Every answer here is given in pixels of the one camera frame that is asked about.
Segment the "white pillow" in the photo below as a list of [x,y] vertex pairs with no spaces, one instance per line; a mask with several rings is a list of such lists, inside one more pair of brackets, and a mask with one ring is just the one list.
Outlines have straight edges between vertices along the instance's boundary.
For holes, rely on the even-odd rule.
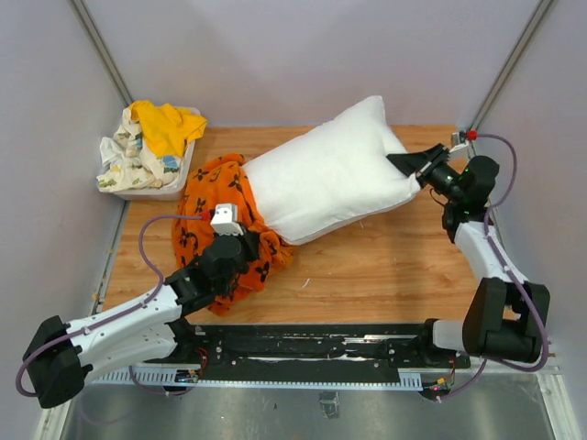
[[372,95],[244,170],[265,224],[299,246],[410,202],[420,185],[387,159],[405,152],[382,97]]

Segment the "orange patterned plush pillowcase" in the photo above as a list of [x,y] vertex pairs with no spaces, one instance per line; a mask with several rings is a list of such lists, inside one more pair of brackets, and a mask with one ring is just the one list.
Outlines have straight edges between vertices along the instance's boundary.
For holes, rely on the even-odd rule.
[[267,279],[290,266],[294,246],[289,245],[265,224],[244,169],[240,154],[228,154],[207,162],[187,178],[177,214],[201,215],[219,204],[234,204],[238,221],[248,230],[260,235],[260,258],[249,264],[249,271],[238,275],[227,293],[217,295],[208,310],[218,316],[227,314],[231,306],[265,288]]

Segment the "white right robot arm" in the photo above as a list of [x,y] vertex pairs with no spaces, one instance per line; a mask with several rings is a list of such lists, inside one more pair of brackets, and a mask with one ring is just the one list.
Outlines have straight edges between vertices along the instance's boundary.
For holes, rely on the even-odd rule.
[[449,150],[442,144],[387,159],[402,174],[446,198],[442,226],[479,282],[463,321],[426,321],[426,332],[415,344],[417,359],[434,367],[452,351],[521,371],[543,368],[550,294],[546,286],[523,275],[498,242],[488,204],[498,164],[475,156],[457,172],[449,166]]

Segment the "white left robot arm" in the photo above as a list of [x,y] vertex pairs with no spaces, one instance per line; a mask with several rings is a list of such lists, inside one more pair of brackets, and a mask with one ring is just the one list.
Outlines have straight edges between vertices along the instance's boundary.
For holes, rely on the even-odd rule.
[[259,234],[217,235],[187,266],[131,301],[70,322],[58,315],[44,320],[18,372],[29,377],[33,389],[18,391],[50,409],[111,371],[144,361],[190,360],[196,340],[187,315],[234,291],[237,276],[259,256]]

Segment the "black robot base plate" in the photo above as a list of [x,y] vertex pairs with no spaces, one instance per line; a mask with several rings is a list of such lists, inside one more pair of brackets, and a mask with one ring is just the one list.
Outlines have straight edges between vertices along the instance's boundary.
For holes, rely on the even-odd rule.
[[176,325],[171,364],[373,362],[398,369],[466,369],[468,356],[431,345],[424,324]]

